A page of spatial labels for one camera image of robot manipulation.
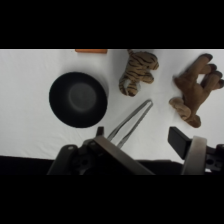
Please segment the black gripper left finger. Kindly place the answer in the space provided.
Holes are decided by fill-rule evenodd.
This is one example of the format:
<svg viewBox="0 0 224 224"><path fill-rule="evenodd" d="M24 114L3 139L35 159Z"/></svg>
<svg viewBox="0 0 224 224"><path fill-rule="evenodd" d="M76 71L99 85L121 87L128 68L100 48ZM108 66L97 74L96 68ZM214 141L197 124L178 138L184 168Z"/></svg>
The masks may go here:
<svg viewBox="0 0 224 224"><path fill-rule="evenodd" d="M104 128L99 127L96 136L80 147L63 146L48 175L153 175L153 172L107 140Z"/></svg>

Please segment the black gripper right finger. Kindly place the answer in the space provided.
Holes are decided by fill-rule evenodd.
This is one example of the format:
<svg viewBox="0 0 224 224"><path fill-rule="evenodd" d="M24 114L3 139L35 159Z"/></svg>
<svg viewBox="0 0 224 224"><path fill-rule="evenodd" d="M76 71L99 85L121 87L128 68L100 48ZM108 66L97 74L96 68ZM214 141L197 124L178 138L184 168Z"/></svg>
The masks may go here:
<svg viewBox="0 0 224 224"><path fill-rule="evenodd" d="M182 175L204 175L207 170L224 175L224 144L210 147L205 138L189 138L177 127L169 128L168 143L184 161Z"/></svg>

